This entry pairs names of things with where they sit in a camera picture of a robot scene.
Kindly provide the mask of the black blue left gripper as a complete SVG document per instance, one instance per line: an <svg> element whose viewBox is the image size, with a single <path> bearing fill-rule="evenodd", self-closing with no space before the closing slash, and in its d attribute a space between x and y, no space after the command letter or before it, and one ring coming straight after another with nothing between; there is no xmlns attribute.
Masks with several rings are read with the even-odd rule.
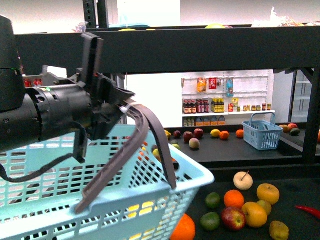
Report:
<svg viewBox="0 0 320 240"><path fill-rule="evenodd" d="M82 67L69 78L57 78L41 108L41 140L75 133L72 157L83 163L88 140L103 139L123 115L119 106L134 94L99 73L103 39L83 33Z"/></svg>

